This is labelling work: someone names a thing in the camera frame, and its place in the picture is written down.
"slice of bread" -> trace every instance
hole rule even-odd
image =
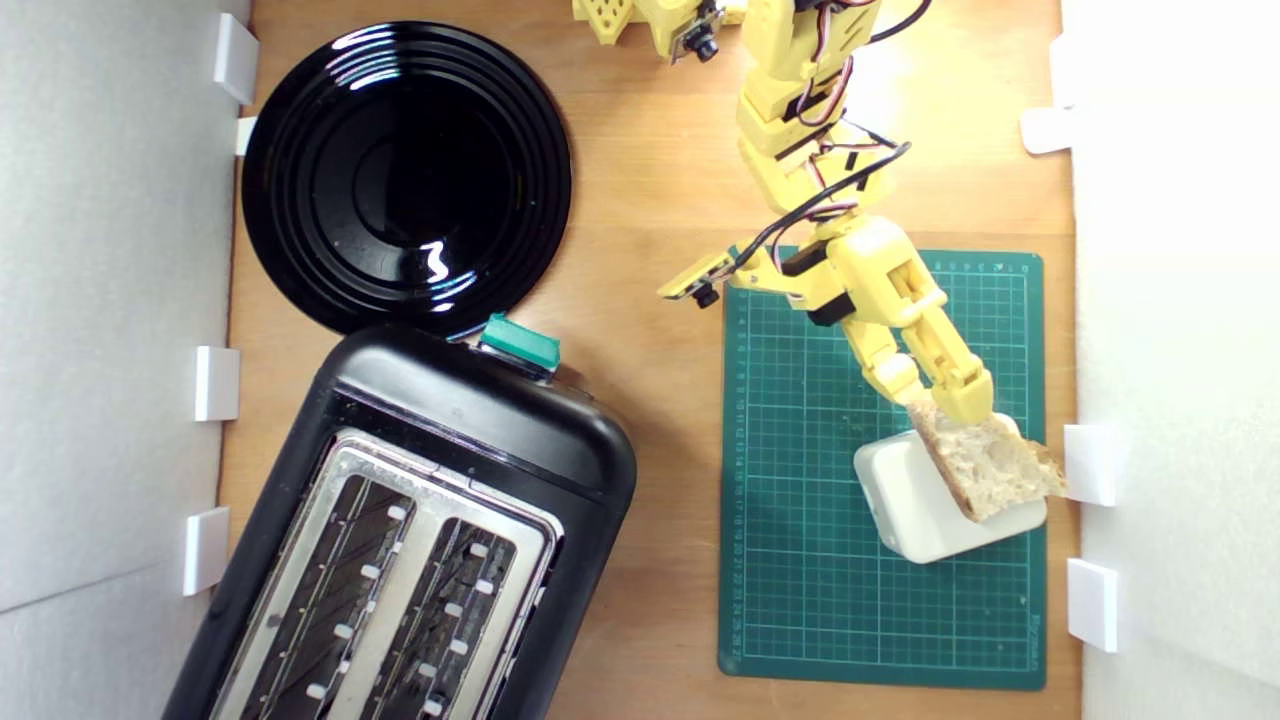
[[[948,418],[928,393],[906,405],[951,497],[974,523],[1044,496],[1066,493],[1066,478],[1043,445],[1024,439],[1011,420],[992,415],[965,425]]]

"cutting mat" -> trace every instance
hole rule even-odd
[[[923,251],[996,380],[996,410],[1044,441],[1043,266]],[[730,675],[1041,689],[1044,529],[931,565],[879,541],[858,447],[910,428],[838,328],[786,300],[724,299],[719,664]]]

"black plate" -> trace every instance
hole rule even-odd
[[[475,33],[396,22],[317,49],[275,87],[242,202],[268,275],[314,320],[452,338],[534,287],[571,184],[564,128],[529,67]]]

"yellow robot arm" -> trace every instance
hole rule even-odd
[[[714,31],[726,18],[737,19],[716,0],[573,3],[602,42],[612,44],[622,29],[611,18],[646,19],[659,55],[672,61],[690,53],[709,60]],[[750,242],[699,260],[659,295],[692,296],[701,307],[716,302],[721,282],[785,295],[814,323],[840,325],[863,377],[891,402],[924,392],[923,369],[943,413],[979,423],[992,413],[991,373],[947,318],[946,293],[906,233],[864,214],[888,192],[876,172],[910,147],[842,122],[852,54],[873,40],[879,6],[881,0],[749,0],[741,22],[755,65],[739,96],[739,151],[783,217]],[[804,220],[814,223],[813,232],[782,261],[778,237]],[[900,352],[893,329],[910,355]]]

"wooden surface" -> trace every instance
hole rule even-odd
[[[914,0],[893,0],[886,18]],[[512,313],[562,338],[563,357],[630,428],[640,478],[550,716],[1078,719],[1080,651],[1066,633],[1065,559],[1078,525],[1050,512],[1048,685],[1039,693],[727,678],[716,667],[721,313],[659,301],[698,256],[772,217],[739,161],[733,111],[748,63],[737,29],[714,61],[675,68],[632,27],[602,47],[568,0],[255,0],[257,101],[314,47],[364,24],[434,19],[520,54],[557,96],[576,164],[554,265]],[[1029,158],[1024,108],[1050,101],[1056,0],[946,0],[910,32],[859,53],[854,118],[914,149],[878,211],[922,247],[1038,252],[1046,270],[1051,446],[1074,418],[1074,238],[1069,163]],[[247,108],[252,114],[256,108]],[[268,282],[237,210],[230,343],[241,419],[227,428],[221,502],[238,537],[311,375],[337,337]]]

